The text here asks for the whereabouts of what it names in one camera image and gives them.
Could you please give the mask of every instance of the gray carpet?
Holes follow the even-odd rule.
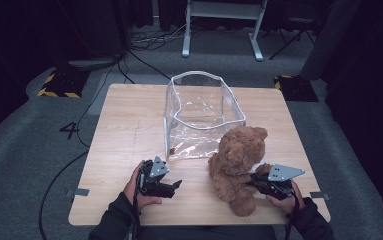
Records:
[[[248,31],[251,30],[194,34],[187,59],[181,57],[181,39],[157,50],[134,53],[169,77],[201,70],[223,77],[231,87],[272,88],[275,75],[298,74],[312,47],[302,38],[274,60],[257,62],[247,39]],[[258,41],[266,59],[283,44],[275,32],[266,38],[259,37]],[[169,81],[130,54],[125,62],[127,67],[123,61],[120,67],[137,83],[167,84]],[[125,81],[119,70],[113,68],[104,83],[109,72],[104,69],[91,73],[81,99],[38,97],[51,70],[31,80],[26,89],[29,101],[0,124],[0,239],[40,239],[39,206],[47,186],[67,163],[87,150],[78,136],[68,140],[68,133],[59,129],[81,119],[80,140],[89,145],[107,87],[110,83]],[[331,197],[327,206],[336,239],[381,240],[381,197],[323,101],[326,84],[318,80],[312,85],[320,102],[287,102],[287,105],[321,190]],[[67,168],[49,192],[43,211],[43,227],[48,239],[87,238],[91,227],[68,223],[72,199],[65,196],[67,190],[77,187],[85,158]],[[282,239],[283,226],[275,226],[275,230],[278,239]],[[301,239],[295,230],[292,239]]]

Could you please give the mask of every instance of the hand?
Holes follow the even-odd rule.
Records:
[[[123,189],[123,192],[125,193],[131,205],[134,204],[134,194],[135,194],[135,189],[137,185],[137,177],[139,174],[139,169],[141,168],[143,162],[144,160],[142,160],[138,164],[138,166],[135,168],[134,172],[132,173],[131,179],[126,184],[125,189]],[[138,203],[138,212],[141,212],[141,210],[147,205],[162,204],[162,200],[159,197],[143,196],[140,192],[138,192],[137,203]]]
[[[303,197],[301,196],[300,189],[298,188],[297,184],[291,179],[291,184],[293,185],[294,192],[296,193],[298,202],[300,203],[300,210],[305,208],[306,205],[304,204]],[[293,212],[293,208],[295,205],[294,196],[291,196],[289,198],[286,198],[282,201],[270,196],[266,195],[266,199],[269,200],[273,205],[281,208],[284,210],[286,214],[291,214]]]

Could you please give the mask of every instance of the black sleeve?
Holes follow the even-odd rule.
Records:
[[[139,226],[138,213],[134,211],[122,192],[114,202],[110,203],[100,223],[89,233],[88,240],[123,240],[131,224]]]
[[[306,207],[295,216],[294,227],[304,240],[332,240],[334,234],[329,223],[318,212],[318,206],[311,198],[304,198]]]

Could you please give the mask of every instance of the brown teddy bear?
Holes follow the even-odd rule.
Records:
[[[248,216],[256,209],[256,189],[246,183],[251,180],[249,171],[265,155],[267,136],[264,128],[235,127],[221,138],[218,153],[209,159],[216,196],[229,203],[237,216]]]

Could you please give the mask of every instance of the transparent plastic bag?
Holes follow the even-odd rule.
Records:
[[[209,158],[246,118],[221,77],[191,71],[171,79],[164,112],[166,160]]]

